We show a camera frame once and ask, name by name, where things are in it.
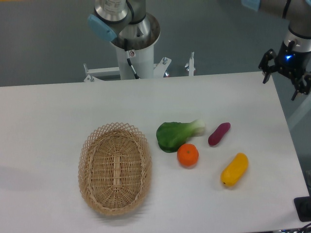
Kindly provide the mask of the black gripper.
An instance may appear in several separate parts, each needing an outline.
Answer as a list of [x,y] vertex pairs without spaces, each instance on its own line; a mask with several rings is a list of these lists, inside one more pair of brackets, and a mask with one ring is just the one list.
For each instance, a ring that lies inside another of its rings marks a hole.
[[266,84],[272,73],[278,72],[281,75],[291,79],[295,88],[291,98],[295,100],[299,93],[308,95],[311,91],[311,73],[306,72],[306,66],[311,58],[311,52],[298,52],[288,50],[288,47],[282,43],[278,55],[273,49],[269,49],[263,55],[258,68],[262,71],[264,79],[263,84]]

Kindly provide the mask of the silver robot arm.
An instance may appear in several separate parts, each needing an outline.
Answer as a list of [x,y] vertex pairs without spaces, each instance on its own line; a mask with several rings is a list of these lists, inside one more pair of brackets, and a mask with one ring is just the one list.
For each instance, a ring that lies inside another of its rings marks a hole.
[[[311,91],[311,3],[308,0],[243,0],[254,11],[288,20],[289,27],[280,50],[268,50],[259,69],[267,82],[272,73],[288,78],[294,94]],[[120,76],[127,79],[162,77],[163,63],[154,66],[154,44],[160,36],[157,19],[147,13],[143,0],[97,0],[87,19],[90,29],[116,49]]]

